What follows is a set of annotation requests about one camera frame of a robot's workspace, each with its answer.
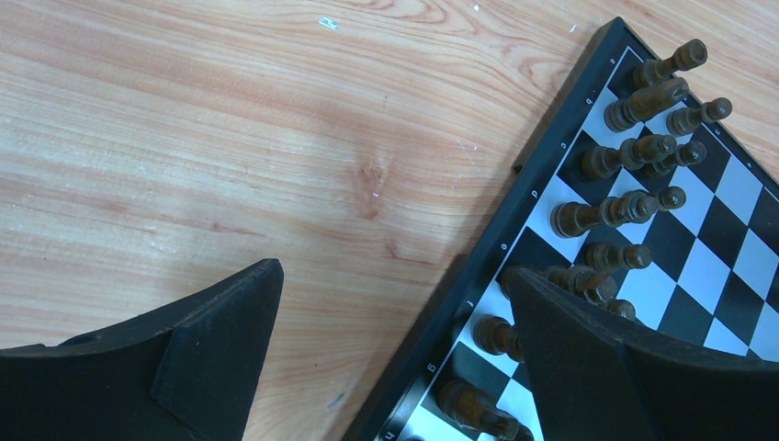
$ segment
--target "chessboard frame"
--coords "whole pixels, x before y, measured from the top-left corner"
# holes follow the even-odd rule
[[[614,63],[615,50],[626,45],[642,52],[644,59],[658,59],[621,17],[595,32],[514,163],[517,177],[500,207],[470,253],[456,257],[447,269],[346,430],[344,441],[392,441],[400,434],[405,420],[424,396],[472,313],[473,305],[478,303],[512,252],[514,239],[544,190],[543,187],[536,188],[537,183],[546,184],[555,174],[566,149],[590,112],[587,105],[591,105],[601,91],[601,88],[588,90],[584,86],[605,84],[611,71],[602,67]],[[684,103],[693,108],[701,106],[694,93]],[[719,122],[707,126],[739,160],[751,164],[751,172],[773,194],[779,195],[779,185],[725,127]]]

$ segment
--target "wooden table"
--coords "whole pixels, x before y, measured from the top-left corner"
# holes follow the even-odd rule
[[[614,15],[779,175],[779,4],[712,3],[0,0],[0,347],[277,257],[245,438],[338,439]]]

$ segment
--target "table surface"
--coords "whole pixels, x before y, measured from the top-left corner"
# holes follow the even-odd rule
[[[614,15],[661,55],[703,40],[684,76],[779,175],[759,3],[0,0],[0,347],[277,257],[245,439],[339,439]]]

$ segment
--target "white square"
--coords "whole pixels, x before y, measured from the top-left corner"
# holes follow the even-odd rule
[[[547,241],[552,248],[556,249],[570,262],[576,259],[576,255],[581,249],[584,240],[587,239],[587,233],[579,237],[562,238],[552,231],[552,210],[559,204],[566,202],[579,202],[585,204],[584,199],[578,193],[573,191],[568,184],[562,181],[556,175],[549,180],[547,188],[541,194],[541,198],[536,203],[536,207],[527,218],[526,226],[530,227],[542,239]]]
[[[681,188],[687,195],[687,202],[680,209],[672,209],[671,214],[697,236],[714,200],[714,193],[687,167],[676,167],[670,185]]]
[[[750,224],[760,190],[762,184],[758,178],[739,158],[730,155],[725,173],[717,187],[717,196],[746,225]]]
[[[741,245],[733,272],[765,300],[771,289],[777,266],[779,266],[779,255],[776,255],[752,230],[747,230],[747,237]]]
[[[647,189],[639,183],[633,175],[631,175],[626,169],[619,171],[616,176],[616,181],[611,187],[608,196],[620,198],[628,191],[644,190]],[[649,227],[654,221],[654,215],[644,223],[626,223],[620,227],[617,227],[617,231],[622,233],[632,243],[643,243],[644,238],[647,237]]]
[[[665,110],[661,112],[658,116],[656,116],[653,119],[650,119],[646,122],[647,127],[652,131],[652,133],[656,135],[670,135],[671,132],[668,130],[668,115],[680,108],[687,107],[684,103],[676,103],[673,107],[669,108],[668,110]],[[686,144],[693,138],[693,135],[684,135],[676,138],[676,142],[679,145]]]
[[[762,305],[750,349],[763,360],[779,362],[779,312],[771,305]]]
[[[498,400],[498,409],[510,413],[520,423],[527,426],[537,441],[544,441],[544,434],[541,433],[541,422],[538,421],[536,401],[530,390],[525,389],[525,386],[514,380],[509,381]]]
[[[640,122],[632,128],[618,133],[613,132],[608,128],[605,119],[606,107],[617,99],[616,95],[614,95],[608,87],[604,88],[603,92],[595,99],[593,109],[590,110],[587,119],[584,120],[584,124],[581,125],[581,128],[584,129],[598,145],[611,147],[612,149],[618,149],[619,146],[622,145],[622,142],[628,138],[638,138],[641,134],[641,130],[644,129],[644,124]]]
[[[638,319],[657,330],[675,289],[676,282],[653,263],[644,269],[628,271],[617,297],[633,303]]]
[[[717,318],[711,323],[704,346],[717,351],[746,356],[748,347]]]
[[[425,441],[469,441],[467,436],[461,434],[456,428],[433,415],[421,405],[414,409],[412,416],[409,417],[409,421],[403,427],[398,439],[404,441],[411,437]]]
[[[696,238],[679,276],[679,286],[713,314],[729,275],[730,268]]]
[[[498,368],[502,373],[511,377],[516,371],[516,367],[519,365],[516,361],[513,361],[509,356],[503,354],[501,356],[494,356],[487,354],[479,349],[476,342],[473,340],[473,329],[476,327],[476,323],[479,320],[489,317],[497,316],[503,317],[510,324],[514,324],[514,315],[512,314],[511,302],[503,295],[501,286],[498,282],[492,281],[487,289],[484,291],[484,295],[481,296],[481,300],[476,304],[476,308],[465,323],[460,335],[457,337],[459,342],[468,346],[474,352],[479,354],[482,358],[490,362],[491,365]]]

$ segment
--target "small sticker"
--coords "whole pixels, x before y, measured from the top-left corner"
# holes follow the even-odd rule
[[[330,20],[328,17],[322,17],[319,19],[319,24],[322,26],[326,26],[333,30],[338,30],[338,23],[335,23],[335,21]]]

